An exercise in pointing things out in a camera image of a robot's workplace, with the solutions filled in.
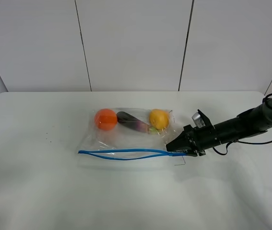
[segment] tabletop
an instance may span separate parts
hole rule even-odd
[[[77,154],[94,109],[201,109],[212,124],[261,104],[259,92],[0,94],[0,230],[272,229],[272,144],[220,156],[108,161]],[[266,134],[246,139],[268,141]]]

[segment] plastic bag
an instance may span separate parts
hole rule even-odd
[[[79,153],[109,160],[182,156],[166,152],[178,134],[171,110],[111,108],[93,111]]]

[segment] lemon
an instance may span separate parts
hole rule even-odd
[[[169,125],[169,113],[160,109],[152,109],[149,121],[154,128],[163,130]]]

